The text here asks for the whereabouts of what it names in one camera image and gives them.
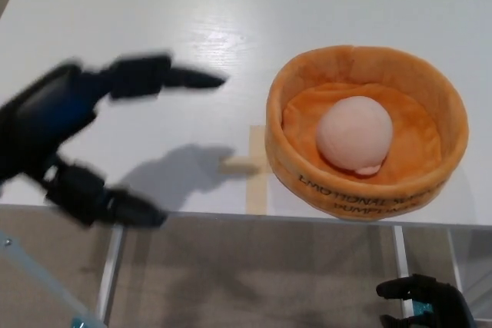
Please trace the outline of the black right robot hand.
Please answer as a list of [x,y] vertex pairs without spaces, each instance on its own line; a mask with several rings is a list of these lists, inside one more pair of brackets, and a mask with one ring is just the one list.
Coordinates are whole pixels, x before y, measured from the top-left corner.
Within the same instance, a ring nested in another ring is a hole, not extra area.
[[431,311],[401,319],[382,315],[383,327],[471,328],[477,325],[462,293],[433,277],[412,274],[388,280],[377,285],[376,292],[386,300],[412,300],[431,307]]

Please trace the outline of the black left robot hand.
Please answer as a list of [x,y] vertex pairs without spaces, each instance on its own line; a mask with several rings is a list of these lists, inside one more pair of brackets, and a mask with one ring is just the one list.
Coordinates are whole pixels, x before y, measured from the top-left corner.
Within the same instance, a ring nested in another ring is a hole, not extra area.
[[174,66],[166,52],[119,58],[100,71],[62,63],[1,106],[1,181],[26,175],[45,190],[47,201],[86,227],[100,222],[159,228],[166,211],[106,187],[95,172],[64,161],[58,148],[96,119],[95,107],[105,96],[141,98],[166,88],[216,89],[225,82],[217,74]]

